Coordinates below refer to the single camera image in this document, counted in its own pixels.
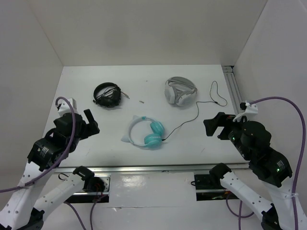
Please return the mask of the teal white cat-ear headphones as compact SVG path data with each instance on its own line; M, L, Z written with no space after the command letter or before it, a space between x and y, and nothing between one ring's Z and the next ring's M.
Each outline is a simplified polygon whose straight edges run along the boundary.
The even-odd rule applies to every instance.
M134 115L129 122L122 142L130 143L140 149L157 149L162 144L165 128L154 118Z

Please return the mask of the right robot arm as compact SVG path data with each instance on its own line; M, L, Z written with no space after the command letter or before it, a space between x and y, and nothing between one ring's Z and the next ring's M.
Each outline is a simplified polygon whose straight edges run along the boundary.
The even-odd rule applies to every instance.
M297 195L292 191L293 172L287 158L270 147L271 134L256 121L236 121L234 115L219 112L213 119L203 121L206 135L211 137L218 127L220 140L229 140L248 167L263 182L271 200L261 197L224 163L210 171L209 182L215 188L231 191L261 221L264 230L305 230L307 217Z

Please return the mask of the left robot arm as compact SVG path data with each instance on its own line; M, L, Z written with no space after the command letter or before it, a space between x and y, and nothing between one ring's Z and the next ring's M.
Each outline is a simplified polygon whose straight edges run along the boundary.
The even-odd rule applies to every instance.
M60 185L40 196L60 165L58 159L68 157L65 149L72 153L80 140L99 133L91 111L86 109L84 114L87 121L79 114L73 121L71 113L64 113L54 120L55 128L34 143L18 188L0 212L2 230L40 230L48 216L74 193L103 191L104 182L90 169L79 166Z

